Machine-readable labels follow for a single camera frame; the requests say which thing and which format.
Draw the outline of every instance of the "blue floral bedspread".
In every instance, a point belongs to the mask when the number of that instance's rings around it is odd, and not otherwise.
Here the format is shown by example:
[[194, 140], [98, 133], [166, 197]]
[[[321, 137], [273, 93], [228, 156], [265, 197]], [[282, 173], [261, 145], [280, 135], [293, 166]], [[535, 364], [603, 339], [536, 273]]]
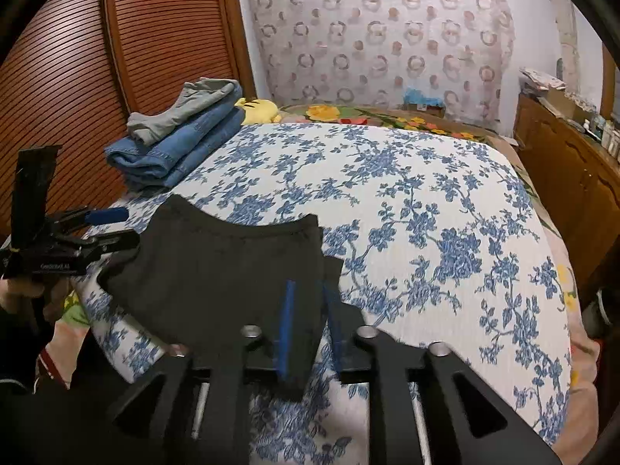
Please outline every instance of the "blue floral bedspread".
[[[451, 344], [545, 441], [556, 440], [570, 377], [567, 317], [543, 228], [501, 153], [398, 129], [246, 126], [173, 192], [240, 224], [317, 214], [324, 252], [345, 260], [344, 301], [408, 344]], [[142, 231], [167, 196], [123, 198], [125, 225], [94, 231]], [[95, 337], [132, 381], [162, 347], [122, 310], [110, 312], [95, 281], [102, 264], [77, 289]], [[420, 422], [415, 387], [412, 397]], [[367, 399], [365, 385], [338, 383], [324, 338], [302, 403], [253, 400], [253, 463], [367, 463]]]

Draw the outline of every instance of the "curtain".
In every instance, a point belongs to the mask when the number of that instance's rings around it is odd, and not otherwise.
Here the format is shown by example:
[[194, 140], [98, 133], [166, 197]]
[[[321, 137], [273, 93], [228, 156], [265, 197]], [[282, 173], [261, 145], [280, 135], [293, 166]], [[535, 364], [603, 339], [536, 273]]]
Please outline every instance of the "curtain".
[[491, 125], [515, 32], [506, 0], [250, 0], [280, 105], [397, 108], [407, 88]]

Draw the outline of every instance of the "stuffed animal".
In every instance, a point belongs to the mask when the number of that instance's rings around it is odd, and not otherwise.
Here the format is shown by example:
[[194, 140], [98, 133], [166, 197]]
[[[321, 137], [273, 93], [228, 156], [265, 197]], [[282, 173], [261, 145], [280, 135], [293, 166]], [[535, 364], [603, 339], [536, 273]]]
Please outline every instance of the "stuffed animal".
[[248, 124], [271, 124], [282, 120], [277, 105], [269, 100], [247, 102], [245, 98], [241, 98], [235, 103], [235, 107], [243, 108], [246, 111], [244, 126]]

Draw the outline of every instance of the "white wall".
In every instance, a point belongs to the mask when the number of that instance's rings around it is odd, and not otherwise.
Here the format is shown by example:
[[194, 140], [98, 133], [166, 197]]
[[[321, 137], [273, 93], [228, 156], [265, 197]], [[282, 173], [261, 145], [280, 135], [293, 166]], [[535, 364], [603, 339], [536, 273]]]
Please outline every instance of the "white wall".
[[[498, 130], [502, 134], [511, 136], [520, 92], [519, 68], [529, 66], [555, 75], [556, 62], [561, 57], [561, 50], [555, 10], [550, 0], [507, 1], [513, 14], [517, 38], [512, 60], [504, 71], [501, 81], [500, 127]], [[265, 68], [262, 65], [253, 30], [249, 0], [241, 0], [241, 9], [257, 95], [259, 98], [270, 98]]]
[[512, 136], [519, 101], [519, 68], [531, 67], [553, 76], [562, 57], [556, 10], [550, 0], [507, 0], [515, 22], [515, 48], [501, 78], [501, 133]]
[[579, 94], [600, 109], [603, 95], [603, 45], [577, 7], [575, 21], [579, 50]]

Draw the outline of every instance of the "wooden cabinet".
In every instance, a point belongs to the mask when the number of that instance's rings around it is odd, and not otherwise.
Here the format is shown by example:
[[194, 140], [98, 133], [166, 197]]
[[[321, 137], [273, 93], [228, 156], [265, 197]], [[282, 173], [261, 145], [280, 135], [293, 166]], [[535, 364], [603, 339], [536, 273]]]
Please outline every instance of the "wooden cabinet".
[[580, 294], [620, 236], [620, 166], [598, 144], [521, 96], [519, 155], [568, 248]]

